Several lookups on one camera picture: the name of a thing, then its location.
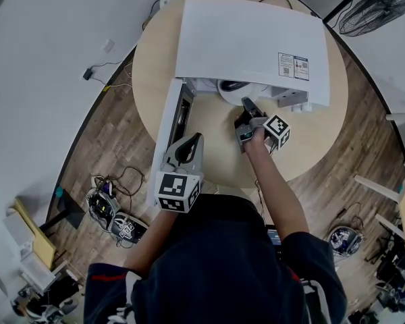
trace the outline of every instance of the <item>hand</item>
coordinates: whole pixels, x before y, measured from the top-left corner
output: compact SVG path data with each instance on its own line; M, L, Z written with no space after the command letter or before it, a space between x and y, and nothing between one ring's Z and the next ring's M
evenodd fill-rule
M264 140L265 140L265 129L263 127L257 127L254 130L254 136L251 140L243 144L243 149L249 155L255 149L263 147L265 149Z

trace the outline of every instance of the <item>forearm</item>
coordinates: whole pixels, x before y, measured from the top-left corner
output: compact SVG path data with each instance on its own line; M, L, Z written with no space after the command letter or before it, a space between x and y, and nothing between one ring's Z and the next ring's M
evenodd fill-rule
M177 215L171 211L161 210L141 240L130 249L123 266L141 276L147 275L151 265L161 253Z
M277 170L265 145L252 144L246 149L246 153L281 240L294 232L308 232L302 205Z

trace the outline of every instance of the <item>black and white marker cube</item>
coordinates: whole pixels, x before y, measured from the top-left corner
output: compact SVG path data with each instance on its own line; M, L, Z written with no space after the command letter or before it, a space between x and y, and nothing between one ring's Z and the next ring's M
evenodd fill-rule
M200 177L158 171L156 174L155 197L160 209L189 212L201 192Z
M275 144L273 148L275 150L279 150L290 139L291 128L285 120L281 119L278 115L270 117L264 123L264 128L272 135Z

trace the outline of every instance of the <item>person's left arm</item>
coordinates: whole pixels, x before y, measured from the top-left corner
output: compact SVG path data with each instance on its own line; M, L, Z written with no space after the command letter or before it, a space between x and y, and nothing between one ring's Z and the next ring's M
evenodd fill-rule
M172 211L161 210L141 240L130 249L123 267L134 271L141 277L146 276L151 265L163 250L177 215L178 213Z

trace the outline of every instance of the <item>black stand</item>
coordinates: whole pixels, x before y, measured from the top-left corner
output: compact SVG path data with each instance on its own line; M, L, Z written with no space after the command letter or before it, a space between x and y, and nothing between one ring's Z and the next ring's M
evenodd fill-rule
M63 195L59 199L57 208L60 213L40 226L42 232L45 233L49 228L59 223L62 219L67 219L76 230L80 227L85 212L65 190L63 190Z
M342 2L339 5L337 5L333 11L327 14L327 17L323 19L324 24L330 22L330 20L332 20L334 16L336 16L339 12L341 12L341 10L343 10L345 6L347 6L347 4L349 4L351 1L353 0L342 0Z

